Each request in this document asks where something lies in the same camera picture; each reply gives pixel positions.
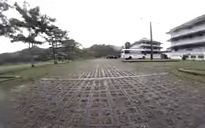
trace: pole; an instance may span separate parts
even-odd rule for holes
[[[152,22],[150,22],[150,43],[151,43],[150,59],[153,60],[153,32],[152,32]]]

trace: building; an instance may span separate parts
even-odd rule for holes
[[[161,43],[158,41],[153,41],[153,57],[160,58],[161,54]],[[150,58],[151,53],[151,41],[147,38],[142,38],[139,41],[133,43],[130,49],[141,49],[143,54],[146,54],[146,58]]]
[[[205,60],[205,14],[171,29],[172,59]]]

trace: curb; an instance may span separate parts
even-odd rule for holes
[[[10,80],[15,80],[15,79],[18,79],[18,78],[10,78],[10,79],[5,79],[5,80],[0,80],[0,83],[10,81]]]
[[[179,62],[180,60],[122,60],[122,62]]]
[[[193,74],[193,75],[200,75],[200,76],[205,76],[204,73],[188,70],[188,69],[183,69],[183,68],[178,68],[178,71],[188,73],[188,74]]]
[[[21,78],[21,76],[3,76],[3,75],[0,75],[0,78]]]
[[[195,68],[187,68],[187,69],[205,71],[205,69],[195,69]]]

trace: paved path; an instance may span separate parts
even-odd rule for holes
[[[195,128],[205,122],[204,84],[137,64],[91,60],[68,77],[17,89],[8,127]]]

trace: roof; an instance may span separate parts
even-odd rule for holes
[[[173,31],[176,31],[178,29],[181,29],[181,28],[185,28],[185,27],[188,27],[188,26],[193,26],[194,24],[199,23],[199,22],[204,21],[204,20],[205,20],[205,14],[201,15],[199,17],[196,17],[196,18],[194,18],[194,19],[192,19],[192,20],[190,20],[186,23],[183,23],[183,24],[181,24],[181,25],[179,25],[175,28],[172,28],[169,32],[167,32],[167,34],[173,32]]]

